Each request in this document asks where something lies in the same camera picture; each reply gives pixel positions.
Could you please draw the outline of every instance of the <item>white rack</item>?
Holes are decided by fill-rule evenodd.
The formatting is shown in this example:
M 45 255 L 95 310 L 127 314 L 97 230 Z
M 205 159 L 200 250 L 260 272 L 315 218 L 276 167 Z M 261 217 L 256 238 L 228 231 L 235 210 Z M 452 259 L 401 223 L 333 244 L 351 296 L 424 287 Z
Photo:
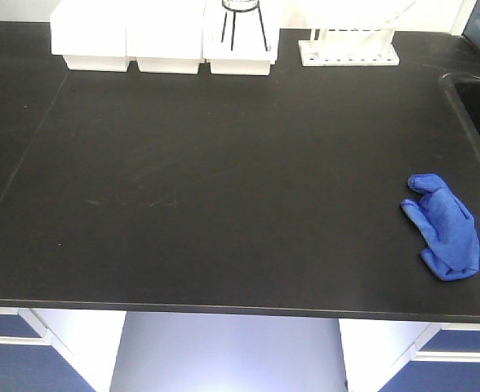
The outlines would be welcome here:
M 398 20 L 416 0 L 363 2 L 343 5 L 310 3 L 316 12 L 308 20 L 311 37 L 299 41 L 303 66 L 398 65 L 391 44 Z

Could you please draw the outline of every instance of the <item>black countertop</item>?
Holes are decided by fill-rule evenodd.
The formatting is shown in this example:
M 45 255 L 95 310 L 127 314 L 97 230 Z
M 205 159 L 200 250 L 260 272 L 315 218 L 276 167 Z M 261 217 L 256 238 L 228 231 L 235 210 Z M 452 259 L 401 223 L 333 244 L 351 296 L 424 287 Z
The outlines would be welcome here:
M 283 30 L 265 78 L 69 72 L 48 29 L 0 23 L 0 305 L 480 322 L 480 274 L 435 278 L 399 208 L 437 172 L 480 235 L 462 39 L 302 68 Z

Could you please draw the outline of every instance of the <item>blue nitrile glove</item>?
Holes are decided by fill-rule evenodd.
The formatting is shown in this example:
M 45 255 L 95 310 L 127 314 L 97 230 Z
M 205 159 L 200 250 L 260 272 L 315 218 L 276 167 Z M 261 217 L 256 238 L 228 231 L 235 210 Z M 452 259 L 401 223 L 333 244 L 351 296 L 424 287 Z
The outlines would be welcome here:
M 425 238 L 421 252 L 441 280 L 468 278 L 479 271 L 479 240 L 474 217 L 436 174 L 415 174 L 409 187 L 424 196 L 403 200 L 402 209 Z

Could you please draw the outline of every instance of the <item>scratch on countertop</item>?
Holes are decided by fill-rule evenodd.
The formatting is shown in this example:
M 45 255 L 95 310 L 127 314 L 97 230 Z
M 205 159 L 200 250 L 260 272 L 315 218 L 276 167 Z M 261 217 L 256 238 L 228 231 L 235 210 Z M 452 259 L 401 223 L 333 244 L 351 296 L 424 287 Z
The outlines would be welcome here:
M 220 177 L 220 176 L 223 176 L 224 174 L 228 174 L 230 172 L 234 172 L 235 170 L 238 170 L 237 167 L 231 167 L 229 169 L 226 169 L 226 170 L 222 170 L 222 171 L 217 171 L 217 172 L 214 172 L 213 174 L 210 174 L 208 176 L 203 176 L 203 177 L 200 177 L 199 179 L 195 180 L 195 181 L 191 181 L 181 187 L 178 187 L 176 188 L 175 190 L 171 191 L 170 193 L 168 194 L 164 194 L 163 196 L 161 196 L 160 198 L 158 198 L 157 200 L 149 203 L 147 205 L 147 208 L 153 208 L 155 206 L 157 206 L 158 204 L 166 201 L 166 199 L 170 198 L 170 197 L 173 197 L 173 196 L 176 196 L 180 191 L 182 190 L 187 190 L 187 189 L 191 189 L 192 187 L 194 187 L 195 185 L 198 185 L 198 184 L 202 184 L 206 181 L 209 181 L 209 180 L 212 180 L 213 178 L 216 178 L 216 177 Z M 171 203 L 168 203 L 167 206 L 168 207 L 178 207 L 180 204 L 180 202 L 178 200 L 174 200 L 173 202 Z
M 338 175 L 336 174 L 336 171 L 332 167 L 329 167 L 329 172 L 331 172 L 332 176 L 335 177 L 335 180 L 338 183 L 338 185 L 341 185 L 340 178 L 338 177 Z

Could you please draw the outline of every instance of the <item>drawer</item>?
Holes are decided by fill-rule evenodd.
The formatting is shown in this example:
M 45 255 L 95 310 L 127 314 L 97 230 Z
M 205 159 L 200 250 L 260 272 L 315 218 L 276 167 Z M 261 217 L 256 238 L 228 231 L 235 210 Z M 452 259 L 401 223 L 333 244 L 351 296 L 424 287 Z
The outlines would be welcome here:
M 49 345 L 46 327 L 24 308 L 0 308 L 0 343 Z
M 442 330 L 421 351 L 480 352 L 480 331 Z
M 0 314 L 0 336 L 40 337 L 18 314 Z

